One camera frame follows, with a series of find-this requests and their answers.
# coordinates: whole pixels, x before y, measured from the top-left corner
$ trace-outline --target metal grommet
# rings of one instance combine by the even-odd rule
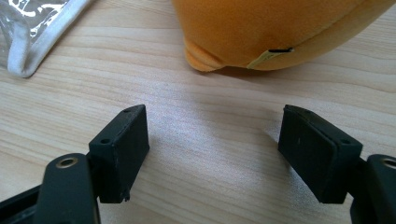
[[[78,159],[76,157],[69,157],[58,161],[58,163],[56,163],[56,167],[59,169],[65,169],[75,165],[76,163],[78,163]]]
[[[396,170],[396,160],[385,158],[382,159],[382,163],[384,163],[384,165],[388,166],[389,168]]]

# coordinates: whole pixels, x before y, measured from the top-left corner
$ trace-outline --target wooden table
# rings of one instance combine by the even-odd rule
[[[123,108],[145,104],[150,152],[132,200],[103,223],[350,223],[277,152],[284,105],[315,111],[396,157],[396,6],[343,46],[274,72],[203,74],[184,60],[170,1],[96,1],[31,78],[0,74],[0,201],[48,162],[88,152]]]

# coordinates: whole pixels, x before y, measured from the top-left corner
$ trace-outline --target orange fabric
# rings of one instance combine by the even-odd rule
[[[396,0],[173,0],[186,59],[200,71],[247,67],[268,49],[294,48],[254,67],[306,62],[356,35]]]

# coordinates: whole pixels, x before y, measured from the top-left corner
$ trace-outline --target orange object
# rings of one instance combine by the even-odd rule
[[[396,0],[173,0],[185,55],[200,71],[275,70],[343,44]]]

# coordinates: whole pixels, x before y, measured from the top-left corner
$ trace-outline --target yellow tag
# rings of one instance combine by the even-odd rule
[[[255,59],[253,62],[247,65],[248,69],[252,69],[256,67],[259,63],[268,61],[270,59],[275,58],[276,56],[279,56],[284,53],[289,53],[292,52],[292,49],[268,49],[262,55],[260,55],[257,59]]]

